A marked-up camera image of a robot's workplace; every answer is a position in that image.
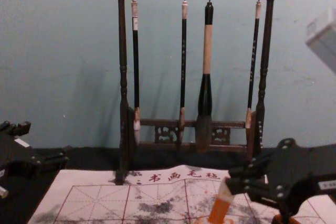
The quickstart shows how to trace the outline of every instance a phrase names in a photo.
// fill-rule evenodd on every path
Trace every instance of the calligraphy practice cloth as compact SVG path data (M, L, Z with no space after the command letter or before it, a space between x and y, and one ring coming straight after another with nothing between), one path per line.
M123 186L113 171L62 170L29 224L207 223L227 170L177 166L129 172ZM224 223L271 223L277 209L236 195ZM336 206L328 196L305 201L295 216L301 224L335 224Z

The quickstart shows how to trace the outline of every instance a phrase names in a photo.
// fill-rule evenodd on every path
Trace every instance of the teal wall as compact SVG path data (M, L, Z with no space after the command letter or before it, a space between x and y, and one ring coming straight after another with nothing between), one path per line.
M139 1L142 117L177 119L182 0ZM131 0L126 0L129 104L133 106ZM186 119L196 119L204 7L188 0ZM213 0L213 118L245 119L256 0ZM118 146L117 0L0 0L0 120L31 121L34 147ZM265 18L266 0L262 0ZM334 0L275 0L264 146L285 137L334 143L336 76L305 45L306 26ZM262 33L259 36L257 102ZM185 134L186 141L194 137ZM154 130L142 128L142 139ZM232 132L244 143L243 130Z

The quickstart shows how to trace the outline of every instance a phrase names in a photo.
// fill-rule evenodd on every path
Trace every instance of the calligraphy brush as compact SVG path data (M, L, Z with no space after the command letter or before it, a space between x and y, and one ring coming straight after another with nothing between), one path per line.
M140 142L140 98L139 98L139 49L138 49L138 1L132 0L133 60L134 60L134 138Z
M179 119L179 141L181 145L184 132L184 99L185 99L185 66L186 66L186 41L187 41L187 11L188 3L186 0L182 3L182 63L181 63L181 99L180 99L180 119Z
M258 31L259 31L259 18L260 18L261 3L258 0L256 4L256 19L254 24L254 35L253 35L253 48L252 48L252 59L251 59L251 71L250 71L250 84L248 89L248 103L246 112L246 139L249 139L251 130L251 107L252 107L252 95L253 95L253 84L254 84L254 72L256 66L256 54L258 45Z
M203 76L198 98L198 117L196 120L196 149L205 152L212 138L212 94L211 94L211 57L212 57L212 23L214 7L207 3L205 7Z

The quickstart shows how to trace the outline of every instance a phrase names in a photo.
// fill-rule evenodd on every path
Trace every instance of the black cloth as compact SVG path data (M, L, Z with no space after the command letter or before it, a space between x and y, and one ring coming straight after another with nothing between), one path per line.
M37 150L42 155L59 149ZM67 153L67 169L116 170L119 151L111 148L74 148ZM164 169L177 165L191 165L214 169L229 169L244 163L243 153L138 150L131 170ZM9 178L2 186L9 190L8 197L0 201L0 224L25 224L53 183L57 173L40 175L32 180Z

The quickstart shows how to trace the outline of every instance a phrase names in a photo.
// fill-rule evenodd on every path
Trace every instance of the red grid line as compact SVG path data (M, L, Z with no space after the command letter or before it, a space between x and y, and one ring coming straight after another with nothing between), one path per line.
M189 220L189 223L190 223L190 213L189 213L189 203L188 203L188 195L187 195L187 185L186 185L185 179L184 179L184 190L185 190L185 200L187 202L188 220Z
M206 180L206 181L212 181L212 182L214 182L214 181L216 181L216 182L219 182L219 181L217 181L217 180L211 180L211 179L192 179L192 178L187 178L188 180ZM188 213L188 217L187 218L183 218L183 219L171 219L171 218L153 218L153 219L151 219L151 220L173 220L173 221L179 221L179 220L188 220L189 221L189 223L191 223L191 220L192 219L197 219L197 218L205 218L205 217L208 217L209 215L206 215L206 216L200 216L200 217L191 217L190 216L190 212L189 212L189 203L188 203L188 195L187 195L187 191L186 191L186 180L187 179L182 179L183 181L184 181L184 189L185 189L185 196L186 196L186 203L187 203L187 213ZM177 182L180 182L180 181L182 181L182 180L177 180L177 181L175 181L175 182L173 182L173 183L163 183L163 184L160 184L160 185L171 185L171 184L175 184L175 183L177 183ZM125 220L138 220L138 219L132 219L132 218L130 218L130 219L125 219L125 211L126 211L126 207L127 207L127 202L128 201L137 201L137 200L128 200L128 198L129 198L129 193L130 193L130 188L131 188L131 186L134 186L134 185L130 185L129 186L129 190L128 190L128 194L127 194L127 199L126 199L126 201L125 201L125 208L124 208L124 212L123 212L123 218L122 219L96 219L96 221L105 221L105 220L121 220L122 221L122 223L125 221ZM70 193L71 193L71 191L73 190L73 188L74 187L81 187L81 186L72 186L72 188L71 188L71 190L69 191L69 193L68 193L68 195L67 195L67 197L66 197L66 199L65 199L65 201L63 202L63 204L62 204L62 206L61 206L61 208L60 208L60 210L59 210L59 212L58 212L58 214L57 214L57 217L56 217L56 219L55 219L55 221L54 221L54 224L57 224L57 222L60 222L60 220L57 220L58 219L58 217L59 217L59 214L60 214L60 212L61 212L61 210L62 210L62 208L64 207L64 204L66 203L66 202L72 202L72 201L67 201L67 199L68 199L68 197L69 197L69 195L70 195ZM255 219L255 220L258 220L257 218L256 218L256 216L255 216L255 214L254 214L254 211L252 210L252 207L251 207L251 205L250 205L250 203L249 203L249 201L248 201L248 199L247 199L247 197L246 197L246 195L244 194L244 196L245 196L245 199L246 199L246 201L247 201L247 204L248 204L248 206L249 206L249 208L250 208L250 210L252 211L252 214L253 214L253 218ZM124 201L124 200L106 200L106 201ZM308 203L310 204L310 206L313 208L313 210L315 211L315 213L318 215L318 217L316 217L316 216L300 216L300 217L295 217L296 219L300 219L300 218L314 218L314 219L321 219L322 221L323 221L323 223L324 224L326 224L326 222L321 218L321 216L318 214L318 212L315 210L315 208L314 208L314 206L310 203L310 201L308 201ZM236 215L236 214L231 214L231 215L227 215L228 217L229 216L233 216L233 217L241 217L241 218L250 218L249 216L242 216L242 215ZM260 220L270 220L270 218L259 218ZM69 223L71 222L71 223L74 223L74 222L81 222L81 221L83 221L83 220L79 220L79 221L69 221Z
M92 199L92 200L95 200L94 198L92 198L91 196L89 196L89 195L87 195L86 193L84 193L83 191L81 191L81 190L79 190L82 194L84 194L84 195L86 195L86 196L88 196L90 199Z
M123 213L123 215L122 215L121 224L124 223L125 212L126 212L126 206L127 206L128 196L129 196L129 194L130 194L130 189L131 189L131 186L128 186L127 198L126 198L126 202L125 202L124 213Z
M117 193L117 192L119 192L119 191L122 191L122 190L124 190L125 188L121 188L121 189L119 189L119 190L117 190L117 191L114 191L114 192L112 192L112 193L109 193L109 194L107 194L107 195L105 195L105 196L103 196L103 197L100 197L99 198L99 200L101 200L101 199L104 199L104 198L106 198L106 197L108 197L108 196L110 196L110 195L112 195L112 194L115 194L115 193Z
M102 186L100 186L99 191L98 191L98 193L97 193L96 200L98 199L98 196L99 196L101 187L102 187ZM93 210L94 210L94 207L95 207L95 206L96 206L96 203L95 203L95 204L93 205L93 207L92 207L92 210L91 210L89 219L91 219L91 216L92 216L92 213L93 213Z
M166 197L168 194L171 194L172 192L178 190L176 188L174 188L172 191L170 191L169 193L166 193L165 195L161 196L160 199L163 199L164 197Z
M120 217L119 215L117 215L113 210L107 208L106 206L104 206L103 204L101 204L101 203L99 203L99 202L97 202L97 203L98 203L99 205L101 205L103 208L105 208L107 211L109 211L109 212L115 214L116 216L118 216L119 218L121 218L121 217Z
M69 194L70 194L70 192L72 191L72 189L73 189L73 186L72 186L72 188L70 189L70 191L68 192L68 195L67 195L67 197L65 198L65 200L64 200L64 202L63 202L61 208L59 209L58 214L57 214L57 216L56 216L56 218L55 218L54 224L55 224L55 222L56 222L56 220L57 220L57 218L58 218L58 216L59 216L59 213L61 212L61 210L62 210L62 208L63 208L65 202L67 201L67 198L69 197Z
M326 222L321 218L321 216L319 215L319 213L315 210L315 207L310 203L309 200L307 200L309 205L311 205L311 207L313 208L313 210L315 211L315 213L317 214L317 216L323 221L324 224L326 224Z

